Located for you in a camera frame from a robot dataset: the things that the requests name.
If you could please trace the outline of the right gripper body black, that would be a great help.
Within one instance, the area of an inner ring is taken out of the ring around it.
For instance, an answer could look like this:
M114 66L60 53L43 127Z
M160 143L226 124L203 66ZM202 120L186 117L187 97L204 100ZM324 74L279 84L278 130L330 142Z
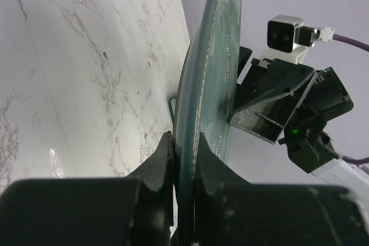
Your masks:
M286 71L297 67L309 67L279 59L251 58L251 53L248 48L240 48L240 70L247 61L251 62L251 67L268 70ZM323 129L328 121L351 111L354 106L334 68L315 71L317 75L310 90L276 142L287 147L289 159L306 173L311 173L329 161L338 159L332 141Z

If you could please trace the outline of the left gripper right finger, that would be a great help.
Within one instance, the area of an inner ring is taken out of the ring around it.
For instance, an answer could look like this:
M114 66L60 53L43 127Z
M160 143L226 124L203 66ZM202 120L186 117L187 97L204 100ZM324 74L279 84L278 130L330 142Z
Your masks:
M199 245L367 245L368 213L340 186L251 184L199 138L194 240Z

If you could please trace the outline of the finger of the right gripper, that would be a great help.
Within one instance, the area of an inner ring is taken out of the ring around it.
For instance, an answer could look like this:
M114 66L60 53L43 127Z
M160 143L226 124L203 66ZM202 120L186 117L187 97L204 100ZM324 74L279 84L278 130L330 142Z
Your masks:
M235 108L227 122L265 142L275 144L310 90L317 72L311 67L251 67L236 88Z

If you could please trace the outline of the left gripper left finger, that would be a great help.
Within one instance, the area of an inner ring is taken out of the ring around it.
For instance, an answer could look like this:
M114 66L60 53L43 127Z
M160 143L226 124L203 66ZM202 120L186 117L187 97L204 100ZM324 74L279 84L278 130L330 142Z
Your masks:
M168 245L172 134L125 177L23 179L1 195L2 245Z

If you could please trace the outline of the pale green ceramic plate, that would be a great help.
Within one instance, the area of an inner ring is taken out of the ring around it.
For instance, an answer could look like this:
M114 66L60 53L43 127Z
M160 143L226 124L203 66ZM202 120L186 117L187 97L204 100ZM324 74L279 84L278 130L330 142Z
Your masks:
M206 0L178 87L173 141L178 167L178 243L192 245L194 182L200 140L221 161L228 157L228 115L238 78L242 0Z

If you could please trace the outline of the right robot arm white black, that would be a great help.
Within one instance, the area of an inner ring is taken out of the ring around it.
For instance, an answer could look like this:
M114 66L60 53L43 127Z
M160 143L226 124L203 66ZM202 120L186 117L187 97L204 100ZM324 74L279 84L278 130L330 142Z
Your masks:
M243 47L239 68L246 63L251 66L236 87L228 123L267 143L285 145L290 161L305 173L328 184L366 189L367 160L340 154L324 131L330 120L353 109L336 72L284 58L252 58Z

